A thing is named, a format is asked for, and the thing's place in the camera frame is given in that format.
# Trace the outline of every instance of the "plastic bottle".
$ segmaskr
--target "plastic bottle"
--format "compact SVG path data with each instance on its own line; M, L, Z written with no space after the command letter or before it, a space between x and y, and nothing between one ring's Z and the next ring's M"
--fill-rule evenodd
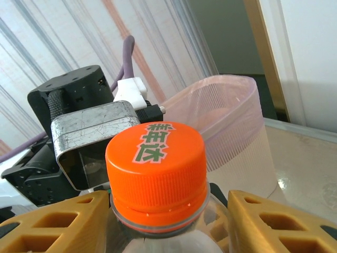
M105 157L112 189L106 252L228 251L227 209L210 193L196 130L137 125L116 135Z

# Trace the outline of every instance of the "black metal bracket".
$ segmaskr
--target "black metal bracket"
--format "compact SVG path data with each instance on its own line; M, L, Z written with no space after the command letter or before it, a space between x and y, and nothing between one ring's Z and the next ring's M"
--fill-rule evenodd
M28 162L5 170L1 177L33 204L40 207L79 195L58 167L48 143L29 158L23 159Z

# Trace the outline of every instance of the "pink plastic bag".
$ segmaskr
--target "pink plastic bag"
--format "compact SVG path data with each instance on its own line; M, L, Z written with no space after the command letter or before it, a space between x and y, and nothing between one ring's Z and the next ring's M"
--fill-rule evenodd
M185 123L202 134L207 178L226 196L229 190L237 189L284 201L254 79L235 75L208 77L163 105L165 120Z

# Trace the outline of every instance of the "striped curtain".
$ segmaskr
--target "striped curtain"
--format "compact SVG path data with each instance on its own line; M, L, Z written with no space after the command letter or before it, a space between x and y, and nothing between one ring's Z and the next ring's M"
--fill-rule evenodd
M217 73L186 1L1 1L0 154L43 131L27 102L29 91L93 64L112 84L129 34L136 39L135 76L152 103Z

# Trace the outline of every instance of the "white wall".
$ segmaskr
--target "white wall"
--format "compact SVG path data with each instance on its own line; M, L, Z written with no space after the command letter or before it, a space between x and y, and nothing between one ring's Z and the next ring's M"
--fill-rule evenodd
M337 1L260 3L292 122L337 132Z

